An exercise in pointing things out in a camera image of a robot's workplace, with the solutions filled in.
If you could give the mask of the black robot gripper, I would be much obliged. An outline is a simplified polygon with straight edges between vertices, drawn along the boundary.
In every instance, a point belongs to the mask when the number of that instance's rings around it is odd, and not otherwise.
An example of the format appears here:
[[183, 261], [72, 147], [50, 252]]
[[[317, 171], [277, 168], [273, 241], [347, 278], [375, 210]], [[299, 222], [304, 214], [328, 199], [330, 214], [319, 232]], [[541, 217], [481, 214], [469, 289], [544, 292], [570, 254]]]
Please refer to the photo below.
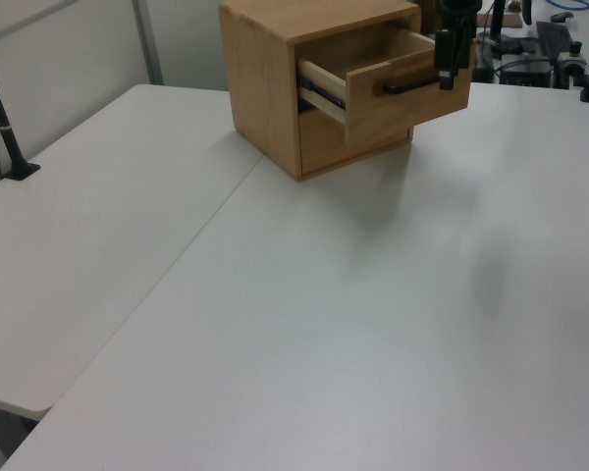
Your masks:
[[470, 66], [473, 31], [481, 9], [481, 0], [440, 1], [440, 15], [446, 29], [438, 30], [435, 35], [434, 67], [439, 71], [442, 90], [452, 90], [455, 75]]

